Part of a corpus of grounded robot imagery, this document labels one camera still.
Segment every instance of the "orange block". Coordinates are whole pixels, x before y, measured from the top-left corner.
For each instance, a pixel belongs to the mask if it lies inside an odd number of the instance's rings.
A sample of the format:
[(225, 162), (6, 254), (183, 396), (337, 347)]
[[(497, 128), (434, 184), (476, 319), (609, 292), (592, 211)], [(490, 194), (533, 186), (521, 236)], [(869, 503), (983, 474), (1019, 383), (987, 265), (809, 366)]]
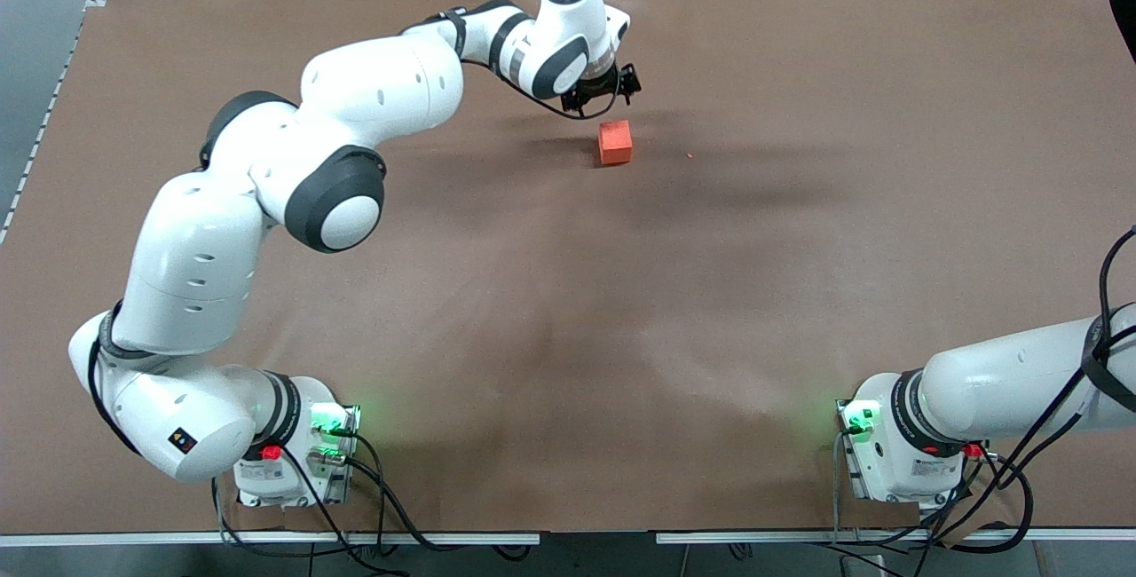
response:
[(600, 124), (600, 165), (624, 165), (632, 160), (632, 127), (627, 120)]

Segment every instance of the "table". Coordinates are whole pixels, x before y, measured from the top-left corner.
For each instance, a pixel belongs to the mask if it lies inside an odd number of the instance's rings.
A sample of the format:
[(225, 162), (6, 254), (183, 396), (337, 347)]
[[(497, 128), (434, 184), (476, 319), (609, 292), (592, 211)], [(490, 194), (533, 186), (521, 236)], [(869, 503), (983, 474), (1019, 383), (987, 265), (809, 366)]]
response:
[[(62, 345), (118, 298), (152, 194), (228, 97), (295, 97), (315, 52), (476, 2), (90, 10), (0, 252), (0, 457), (66, 441), (82, 462), (6, 463), (0, 530), (212, 528), (207, 491), (98, 426)], [(632, 165), (594, 168), (592, 127), (470, 75), (446, 127), (381, 149), (382, 233), (337, 257), (274, 234), (215, 358), (362, 403), (424, 529), (824, 528), (817, 459), (860, 379), (1092, 313), (1100, 253), (1130, 221), (1136, 133), (1106, 0), (609, 2), (633, 15), (623, 58), (645, 86), (619, 111)], [(1130, 527), (1126, 441), (1078, 435), (1038, 460), (1035, 521)], [(1070, 490), (1089, 458), (1100, 480)], [(869, 510), (860, 526), (896, 516)]]

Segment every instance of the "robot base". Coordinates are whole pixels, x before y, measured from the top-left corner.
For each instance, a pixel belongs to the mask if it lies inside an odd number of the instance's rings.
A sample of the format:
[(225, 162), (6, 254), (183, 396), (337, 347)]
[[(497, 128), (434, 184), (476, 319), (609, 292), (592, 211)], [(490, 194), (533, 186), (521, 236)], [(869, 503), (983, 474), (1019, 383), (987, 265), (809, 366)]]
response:
[(880, 502), (917, 502), (921, 511), (946, 503), (962, 475), (962, 454), (934, 457), (909, 444), (892, 416), (892, 388), (899, 374), (875, 375), (851, 402), (838, 402), (845, 428), (867, 427), (849, 435), (845, 448), (852, 491), (857, 497)]
[[(318, 428), (320, 413), (331, 405), (336, 417), (337, 430), (357, 433), (359, 408), (340, 407), (324, 383), (310, 377), (293, 377), (292, 383), (300, 391), (300, 416), (295, 433), (284, 444), (292, 454), (277, 459), (240, 460), (233, 467), (233, 477), (239, 488), (239, 501), (247, 507), (308, 507), (318, 499), (325, 504), (343, 503), (351, 483), (350, 466), (336, 463), (334, 457), (354, 454), (356, 440), (328, 435)], [(295, 468), (292, 459), (300, 465)], [(314, 495), (298, 470), (308, 476)]]

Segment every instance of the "gray floor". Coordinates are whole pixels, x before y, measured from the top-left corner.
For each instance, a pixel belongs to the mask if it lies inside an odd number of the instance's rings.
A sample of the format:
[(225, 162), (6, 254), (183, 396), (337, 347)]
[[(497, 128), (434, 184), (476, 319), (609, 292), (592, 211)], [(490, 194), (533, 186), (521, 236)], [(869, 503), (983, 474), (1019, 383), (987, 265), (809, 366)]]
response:
[[(82, 0), (0, 0), (0, 36), (7, 51), (0, 62), (0, 217), (24, 173), (28, 152), (43, 120), (82, 19)], [(35, 189), (32, 169), (27, 189)], [(308, 546), (289, 549), (303, 552)], [(692, 546), (686, 575), (829, 577), (841, 575), (840, 555), (807, 545), (755, 545), (753, 557), (735, 561), (724, 546)], [(910, 575), (916, 558), (884, 552), (888, 568)], [(1038, 568), (1038, 558), (1043, 569)], [(657, 546), (645, 534), (549, 535), (523, 563), (500, 560), (488, 549), (434, 554), (407, 547), (382, 566), (409, 569), (416, 576), (525, 577), (560, 575), (678, 576), (680, 546)], [(15, 577), (198, 577), (211, 575), (308, 574), (307, 560), (262, 559), (239, 549), (202, 546), (95, 546), (0, 549), (0, 571)], [(342, 555), (318, 558), (311, 574), (366, 575)], [(995, 557), (932, 552), (922, 577), (953, 575), (1024, 577), (1113, 577), (1136, 575), (1136, 544), (1024, 544)]]

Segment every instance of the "brown leather mat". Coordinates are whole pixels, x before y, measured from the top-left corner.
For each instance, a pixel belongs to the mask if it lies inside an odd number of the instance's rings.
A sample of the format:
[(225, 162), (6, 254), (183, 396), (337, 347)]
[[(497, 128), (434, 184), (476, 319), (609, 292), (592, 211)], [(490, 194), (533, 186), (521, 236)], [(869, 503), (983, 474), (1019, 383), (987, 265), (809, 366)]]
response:
[[(374, 236), (329, 257), (277, 229), (215, 353), (361, 403), (421, 528), (825, 527), (836, 399), (1095, 312), (1136, 221), (1136, 67), (1108, 0), (608, 1), (644, 83), (612, 115), (632, 164), (598, 168), (596, 124), (470, 68), (451, 123), (382, 145)], [(312, 55), (478, 2), (89, 10), (0, 250), (0, 530), (215, 526), (207, 486), (100, 423), (68, 338), (122, 295), (153, 193), (229, 97), (295, 100)], [(1136, 260), (1114, 273), (1136, 296)], [(1136, 525), (1131, 436), (1039, 459), (1035, 524)], [(345, 510), (374, 526), (366, 500)]]

